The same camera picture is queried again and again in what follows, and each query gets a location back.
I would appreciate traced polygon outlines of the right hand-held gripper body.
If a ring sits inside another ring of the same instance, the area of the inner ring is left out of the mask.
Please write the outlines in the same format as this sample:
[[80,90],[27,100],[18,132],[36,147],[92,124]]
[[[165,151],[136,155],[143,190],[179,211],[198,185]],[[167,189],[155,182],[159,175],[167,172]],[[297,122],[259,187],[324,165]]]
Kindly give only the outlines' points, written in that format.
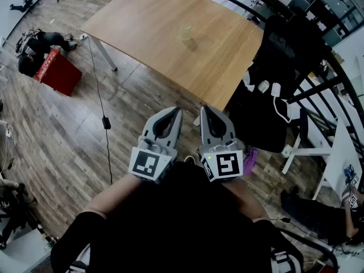
[[198,149],[200,163],[208,180],[230,181],[243,176],[243,151],[239,140],[232,139],[213,143],[207,140]]

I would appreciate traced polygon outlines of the white desk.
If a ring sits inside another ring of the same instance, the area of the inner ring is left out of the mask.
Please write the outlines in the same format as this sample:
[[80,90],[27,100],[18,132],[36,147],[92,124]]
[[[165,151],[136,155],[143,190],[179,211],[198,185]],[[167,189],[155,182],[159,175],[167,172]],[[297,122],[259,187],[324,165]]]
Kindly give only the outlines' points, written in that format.
[[320,148],[299,148],[303,138],[298,136],[293,146],[286,145],[282,154],[288,159],[283,166],[282,173],[286,174],[296,156],[325,156],[326,167],[321,180],[317,186],[314,196],[315,200],[322,187],[332,188],[337,196],[341,196],[345,188],[344,166],[351,164],[359,177],[359,184],[362,177],[362,166],[353,141],[342,119],[338,119],[334,141],[331,147]]

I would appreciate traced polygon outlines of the purple cloth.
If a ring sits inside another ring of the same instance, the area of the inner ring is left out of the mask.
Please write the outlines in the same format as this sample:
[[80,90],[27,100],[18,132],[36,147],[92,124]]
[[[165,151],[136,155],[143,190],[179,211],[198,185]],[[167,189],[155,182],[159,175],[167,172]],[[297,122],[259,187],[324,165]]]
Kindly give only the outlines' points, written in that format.
[[249,154],[244,158],[243,161],[243,175],[250,175],[253,171],[253,168],[256,164],[256,160],[258,157],[258,150],[254,147],[250,149]]

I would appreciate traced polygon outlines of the red box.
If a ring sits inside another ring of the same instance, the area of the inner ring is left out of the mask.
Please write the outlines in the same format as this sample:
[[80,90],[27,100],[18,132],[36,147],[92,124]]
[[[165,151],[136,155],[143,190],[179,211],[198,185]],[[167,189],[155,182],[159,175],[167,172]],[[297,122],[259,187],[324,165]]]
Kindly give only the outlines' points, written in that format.
[[70,96],[81,76],[81,71],[69,62],[58,49],[53,48],[34,78],[63,95]]

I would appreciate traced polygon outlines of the black office chair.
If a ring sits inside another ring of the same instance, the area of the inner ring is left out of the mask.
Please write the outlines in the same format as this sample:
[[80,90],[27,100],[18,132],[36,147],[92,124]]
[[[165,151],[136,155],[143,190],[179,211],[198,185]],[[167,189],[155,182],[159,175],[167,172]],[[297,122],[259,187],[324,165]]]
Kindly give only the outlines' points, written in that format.
[[[295,15],[289,20],[279,16],[268,18],[262,43],[252,65],[248,68],[248,86],[241,82],[231,97],[227,110],[235,127],[236,136],[244,144],[268,152],[280,153],[286,144],[288,123],[280,118],[273,106],[272,84],[281,85],[276,107],[289,119],[290,100],[302,81],[322,62],[324,41],[318,28],[305,18]],[[270,83],[261,93],[261,81]]]

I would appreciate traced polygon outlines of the person's left forearm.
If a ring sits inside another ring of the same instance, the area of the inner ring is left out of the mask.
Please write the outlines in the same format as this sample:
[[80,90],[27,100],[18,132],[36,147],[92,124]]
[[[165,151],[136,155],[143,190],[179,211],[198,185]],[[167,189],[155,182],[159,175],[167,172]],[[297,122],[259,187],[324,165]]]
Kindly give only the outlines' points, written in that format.
[[82,212],[93,212],[103,218],[116,210],[141,184],[143,180],[128,173],[116,183],[95,196]]

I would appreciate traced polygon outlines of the person's black clothing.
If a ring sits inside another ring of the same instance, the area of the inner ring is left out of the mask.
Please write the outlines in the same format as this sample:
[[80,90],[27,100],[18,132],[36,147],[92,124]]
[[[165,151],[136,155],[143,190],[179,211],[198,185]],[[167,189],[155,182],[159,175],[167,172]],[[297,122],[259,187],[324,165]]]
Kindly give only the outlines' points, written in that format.
[[53,273],[302,273],[302,253],[222,184],[178,162],[107,218],[81,212],[51,250]]

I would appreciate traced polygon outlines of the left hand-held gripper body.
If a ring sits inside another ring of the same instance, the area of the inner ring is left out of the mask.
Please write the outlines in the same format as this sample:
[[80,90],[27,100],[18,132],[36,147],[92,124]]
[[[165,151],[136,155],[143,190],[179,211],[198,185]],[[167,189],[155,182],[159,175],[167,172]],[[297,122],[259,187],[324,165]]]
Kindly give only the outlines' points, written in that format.
[[177,150],[148,138],[139,138],[133,147],[129,173],[155,184],[160,184],[177,158]]

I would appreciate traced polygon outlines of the person's right forearm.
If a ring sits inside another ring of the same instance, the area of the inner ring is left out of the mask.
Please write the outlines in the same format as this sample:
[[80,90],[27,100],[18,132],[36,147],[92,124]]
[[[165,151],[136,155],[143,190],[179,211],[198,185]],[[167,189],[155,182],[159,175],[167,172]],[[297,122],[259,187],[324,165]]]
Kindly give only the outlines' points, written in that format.
[[225,182],[222,185],[234,195],[238,203],[239,211],[246,217],[253,222],[270,220],[263,205],[254,196],[245,181],[236,178],[232,181]]

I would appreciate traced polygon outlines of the clear yellowish plastic cup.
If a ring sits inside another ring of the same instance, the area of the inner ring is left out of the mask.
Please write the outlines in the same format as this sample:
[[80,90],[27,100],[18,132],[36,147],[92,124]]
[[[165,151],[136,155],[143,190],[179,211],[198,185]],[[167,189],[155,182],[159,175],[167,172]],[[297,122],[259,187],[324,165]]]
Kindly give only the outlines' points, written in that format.
[[182,41],[187,41],[191,39],[191,25],[182,25],[179,29],[178,38]]

